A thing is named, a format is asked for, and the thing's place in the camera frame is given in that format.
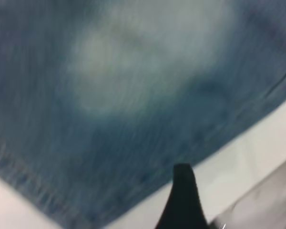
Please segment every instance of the faded denim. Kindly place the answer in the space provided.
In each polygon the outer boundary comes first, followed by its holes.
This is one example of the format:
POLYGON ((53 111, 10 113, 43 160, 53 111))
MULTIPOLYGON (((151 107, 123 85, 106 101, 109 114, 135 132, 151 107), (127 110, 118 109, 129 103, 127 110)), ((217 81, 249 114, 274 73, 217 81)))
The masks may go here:
POLYGON ((99 228, 286 100, 286 0, 0 0, 0 176, 99 228))

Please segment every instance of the bleached spot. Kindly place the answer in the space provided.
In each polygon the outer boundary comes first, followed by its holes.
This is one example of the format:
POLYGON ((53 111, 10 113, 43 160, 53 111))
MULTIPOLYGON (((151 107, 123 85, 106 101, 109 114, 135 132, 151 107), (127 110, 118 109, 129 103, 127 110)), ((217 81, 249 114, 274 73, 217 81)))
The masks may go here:
POLYGON ((127 117, 171 103, 220 64, 234 21, 222 0, 104 3, 70 50, 75 102, 88 114, 127 117))

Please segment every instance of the gray surface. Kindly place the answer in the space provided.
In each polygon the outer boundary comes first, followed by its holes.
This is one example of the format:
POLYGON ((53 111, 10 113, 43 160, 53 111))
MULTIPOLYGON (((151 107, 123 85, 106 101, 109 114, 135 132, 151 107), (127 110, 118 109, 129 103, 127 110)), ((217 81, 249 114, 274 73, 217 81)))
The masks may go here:
POLYGON ((286 163, 220 214, 221 229, 286 229, 286 163))

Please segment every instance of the blue denim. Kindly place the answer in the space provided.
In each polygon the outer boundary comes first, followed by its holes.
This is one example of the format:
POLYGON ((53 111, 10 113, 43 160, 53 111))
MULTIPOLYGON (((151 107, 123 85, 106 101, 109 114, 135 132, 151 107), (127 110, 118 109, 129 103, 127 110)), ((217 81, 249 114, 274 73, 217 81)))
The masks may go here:
POLYGON ((286 0, 0 0, 0 176, 100 228, 286 100, 286 0))

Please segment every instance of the black object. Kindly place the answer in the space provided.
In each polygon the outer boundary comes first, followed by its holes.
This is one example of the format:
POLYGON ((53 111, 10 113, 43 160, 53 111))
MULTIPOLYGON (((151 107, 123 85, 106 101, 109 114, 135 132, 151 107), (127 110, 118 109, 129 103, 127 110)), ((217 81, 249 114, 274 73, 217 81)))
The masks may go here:
POLYGON ((155 229, 210 229, 204 218, 195 176, 189 164, 174 166, 171 194, 155 229))

